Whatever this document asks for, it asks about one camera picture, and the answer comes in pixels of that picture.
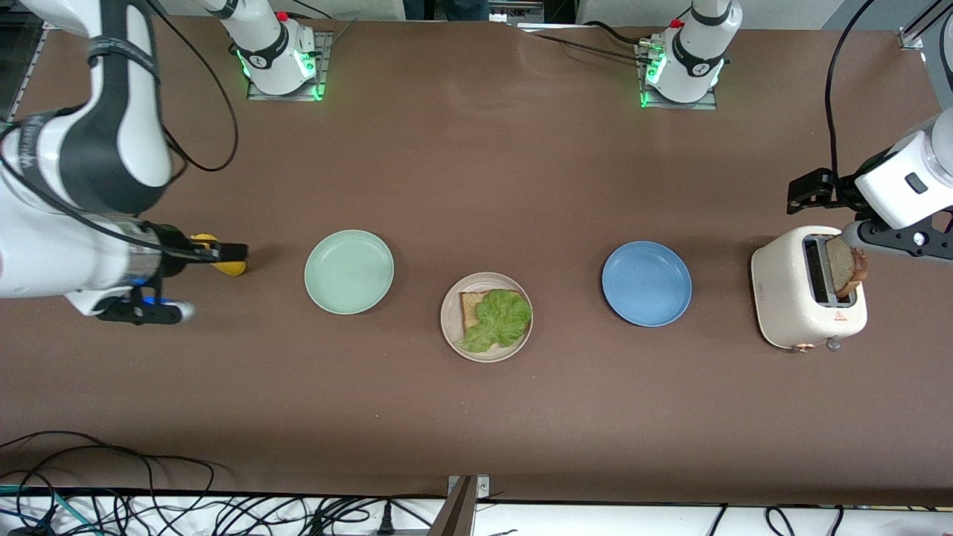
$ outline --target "lettuce leaf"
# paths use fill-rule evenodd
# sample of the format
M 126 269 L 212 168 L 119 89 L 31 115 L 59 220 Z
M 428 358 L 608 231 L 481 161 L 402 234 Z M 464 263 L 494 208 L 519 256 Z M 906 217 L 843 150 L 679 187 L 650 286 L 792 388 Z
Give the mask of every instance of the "lettuce leaf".
M 468 329 L 457 345 L 468 352 L 481 354 L 497 342 L 503 348 L 515 344 L 526 333 L 533 311 L 519 293 L 494 290 L 476 306 L 476 317 L 479 324 Z

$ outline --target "green plate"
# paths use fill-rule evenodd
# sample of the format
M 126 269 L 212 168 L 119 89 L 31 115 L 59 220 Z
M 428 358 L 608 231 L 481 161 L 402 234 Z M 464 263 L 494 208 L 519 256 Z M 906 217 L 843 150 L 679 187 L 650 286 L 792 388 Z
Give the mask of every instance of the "green plate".
M 304 266 L 304 286 L 314 303 L 336 315 L 374 307 L 394 281 L 394 257 L 384 240 L 367 231 L 339 231 L 321 240 Z

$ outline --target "blue plate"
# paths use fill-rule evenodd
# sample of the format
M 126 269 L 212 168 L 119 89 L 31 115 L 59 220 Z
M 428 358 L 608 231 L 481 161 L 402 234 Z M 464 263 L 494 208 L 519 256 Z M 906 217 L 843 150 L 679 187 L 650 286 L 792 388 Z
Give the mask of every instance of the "blue plate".
M 692 279 L 674 251 L 655 242 L 629 242 L 605 261 L 602 292 L 620 317 L 659 327 L 688 309 Z

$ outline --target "yellow object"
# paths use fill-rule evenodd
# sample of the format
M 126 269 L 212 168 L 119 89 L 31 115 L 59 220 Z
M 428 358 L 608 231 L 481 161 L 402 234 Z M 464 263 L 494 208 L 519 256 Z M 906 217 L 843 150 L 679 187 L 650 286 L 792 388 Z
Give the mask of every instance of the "yellow object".
M 192 240 L 218 241 L 218 238 L 212 235 L 202 234 L 202 235 L 192 235 Z M 212 266 L 214 266 L 215 268 L 218 268 L 218 270 L 221 273 L 225 274 L 226 276 L 232 276 L 233 278 L 237 278 L 238 276 L 241 276 L 242 274 L 245 273 L 245 268 L 247 265 L 244 260 L 237 260 L 233 262 L 215 262 L 212 264 Z

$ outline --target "plate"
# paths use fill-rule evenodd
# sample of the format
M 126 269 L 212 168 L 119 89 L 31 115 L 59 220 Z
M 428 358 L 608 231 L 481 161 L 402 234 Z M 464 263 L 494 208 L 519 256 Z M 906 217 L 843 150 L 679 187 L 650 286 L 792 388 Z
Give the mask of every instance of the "plate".
M 517 340 L 516 344 L 506 348 L 500 348 L 499 344 L 494 344 L 489 351 L 482 354 L 468 352 L 456 345 L 456 342 L 463 339 L 464 335 L 463 306 L 460 303 L 460 293 L 486 292 L 495 289 L 519 292 L 530 304 L 530 310 L 533 310 L 533 303 L 530 301 L 530 297 L 526 296 L 523 287 L 519 286 L 516 281 L 494 272 L 480 272 L 457 281 L 454 286 L 450 287 L 450 291 L 444 297 L 443 305 L 440 307 L 440 329 L 443 330 L 443 338 L 447 340 L 447 343 L 455 352 L 470 361 L 481 363 L 503 361 L 518 352 L 526 343 L 526 340 L 530 338 L 530 332 L 533 331 L 533 321 L 530 320 L 529 325 L 526 326 L 526 333 Z
M 692 279 L 674 251 L 655 242 L 629 242 L 605 261 L 602 292 L 620 317 L 660 327 L 688 309 Z
M 304 266 L 304 286 L 318 307 L 354 315 L 377 305 L 394 282 L 394 257 L 367 231 L 339 231 L 321 240 Z

